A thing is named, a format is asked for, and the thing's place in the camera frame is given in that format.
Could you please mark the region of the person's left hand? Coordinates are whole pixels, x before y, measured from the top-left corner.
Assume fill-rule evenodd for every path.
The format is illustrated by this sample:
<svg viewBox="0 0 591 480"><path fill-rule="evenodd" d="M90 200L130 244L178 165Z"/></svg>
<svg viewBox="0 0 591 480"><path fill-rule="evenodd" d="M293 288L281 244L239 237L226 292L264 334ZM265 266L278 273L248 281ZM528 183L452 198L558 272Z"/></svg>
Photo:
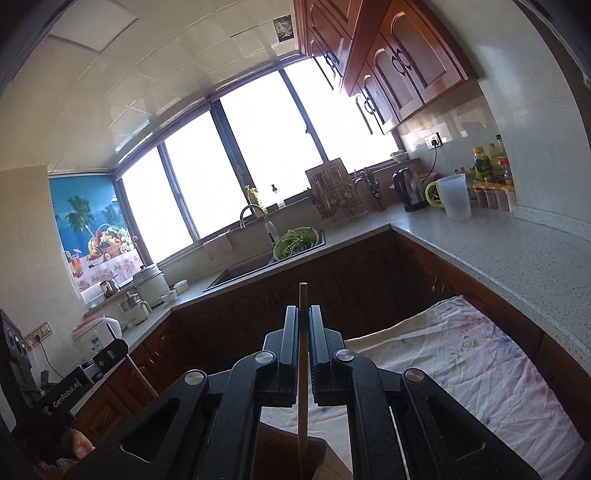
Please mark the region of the person's left hand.
<svg viewBox="0 0 591 480"><path fill-rule="evenodd" d="M66 471L95 450L92 442L80 431L68 429L61 437L56 465Z"/></svg>

